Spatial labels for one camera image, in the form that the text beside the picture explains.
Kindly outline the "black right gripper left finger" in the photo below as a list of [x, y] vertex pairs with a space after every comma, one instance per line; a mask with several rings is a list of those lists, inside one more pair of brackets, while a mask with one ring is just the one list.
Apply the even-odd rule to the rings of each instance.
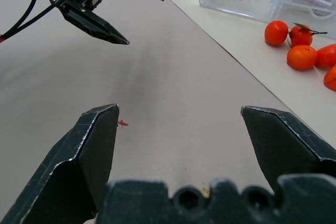
[[84, 224], [100, 211], [119, 106], [83, 113], [48, 152], [0, 224]]

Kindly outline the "orange fruit with leaf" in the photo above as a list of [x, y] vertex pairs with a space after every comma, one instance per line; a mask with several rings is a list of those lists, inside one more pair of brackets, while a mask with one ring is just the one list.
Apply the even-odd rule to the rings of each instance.
[[313, 41], [313, 36], [318, 34], [325, 35], [327, 34], [327, 32], [312, 30], [306, 24], [295, 23], [295, 25], [289, 31], [291, 46], [292, 47], [301, 45], [310, 46]]

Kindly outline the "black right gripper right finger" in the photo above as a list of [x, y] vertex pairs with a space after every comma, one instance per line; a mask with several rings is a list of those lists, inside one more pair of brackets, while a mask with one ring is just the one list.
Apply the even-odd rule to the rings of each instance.
[[297, 177], [311, 194], [336, 195], [336, 148], [289, 112], [243, 106], [240, 113], [274, 192], [280, 192], [280, 177]]

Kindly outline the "round orange fruit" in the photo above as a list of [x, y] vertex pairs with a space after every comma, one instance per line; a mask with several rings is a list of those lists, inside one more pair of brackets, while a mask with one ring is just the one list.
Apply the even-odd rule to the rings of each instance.
[[286, 40], [288, 32], [289, 29], [285, 22], [274, 20], [265, 28], [265, 41], [269, 45], [280, 46]]
[[336, 65], [325, 74], [323, 83], [328, 89], [336, 92]]
[[307, 45], [292, 47], [287, 53], [287, 65], [299, 71], [312, 69], [318, 58], [317, 51]]
[[336, 44], [331, 44], [317, 50], [317, 67], [329, 68], [334, 65], [336, 65]]

